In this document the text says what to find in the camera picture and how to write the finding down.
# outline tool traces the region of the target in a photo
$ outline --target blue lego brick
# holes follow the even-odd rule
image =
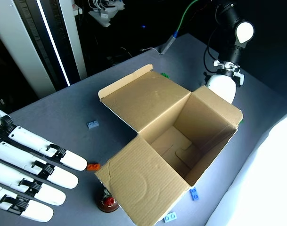
[[[87,126],[89,129],[91,129],[91,128],[95,128],[95,127],[99,126],[99,123],[98,123],[98,121],[91,121],[91,122],[87,123]]]
[[[190,189],[190,194],[193,201],[199,200],[199,196],[195,187],[193,189]]]
[[[177,219],[177,215],[175,212],[169,213],[163,218],[165,223],[170,222],[170,221],[175,220],[175,219]]]

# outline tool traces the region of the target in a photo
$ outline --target table surface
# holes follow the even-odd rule
[[[153,64],[157,72],[166,73],[174,82],[194,91],[204,84],[204,49],[205,44],[189,34],[183,35],[164,56],[154,50],[147,51],[26,106],[11,116],[16,125],[79,154],[88,162],[104,164],[136,133],[99,101],[98,91],[146,64]],[[207,63],[211,65],[211,59],[207,59]],[[200,199],[192,201],[190,193],[186,193],[172,209],[177,219],[170,225],[204,225],[262,133],[287,112],[287,103],[277,93],[247,73],[245,84],[237,90],[233,104],[243,111],[243,123],[197,181]],[[99,127],[89,130],[86,123],[94,120],[98,120]],[[102,185],[94,172],[63,168],[74,173],[79,184],[72,190],[54,186],[64,191],[67,198],[61,206],[50,206],[54,216],[49,222],[42,224],[0,210],[0,226],[134,225],[121,208],[110,214],[98,210],[94,194]]]

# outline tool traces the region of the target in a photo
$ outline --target robotic hand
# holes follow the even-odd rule
[[[248,21],[241,19],[236,5],[230,0],[213,0],[217,5],[216,15],[219,25],[229,32],[229,45],[219,54],[219,60],[213,65],[218,67],[216,74],[207,76],[206,86],[218,96],[232,103],[236,87],[244,84],[244,75],[240,73],[240,56],[246,44],[254,35],[254,28]]]
[[[74,174],[23,150],[27,148],[72,169],[84,170],[87,166],[87,162],[82,157],[14,125],[11,117],[0,110],[1,160],[58,186],[69,189],[77,186],[78,178]],[[52,205],[61,205],[66,199],[62,191],[2,163],[0,163],[0,184]],[[0,187],[0,209],[40,222],[47,222],[53,216],[53,210],[50,207],[2,187]]]

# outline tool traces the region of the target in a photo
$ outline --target cardboard box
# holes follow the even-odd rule
[[[207,87],[190,92],[152,69],[146,65],[98,93],[138,133],[96,176],[139,226],[167,214],[243,118]]]

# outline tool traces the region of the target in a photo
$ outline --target white fingertip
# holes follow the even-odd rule
[[[22,212],[20,216],[40,222],[48,222],[53,216],[53,209],[39,202],[30,200],[26,210]]]
[[[60,206],[66,200],[65,193],[47,184],[42,184],[40,191],[34,197],[55,206]]]
[[[60,162],[65,166],[79,171],[83,171],[87,167],[87,161],[84,158],[68,150]]]
[[[47,177],[47,180],[53,184],[65,187],[65,188],[75,188],[78,184],[78,178],[76,175],[55,166],[52,174]]]

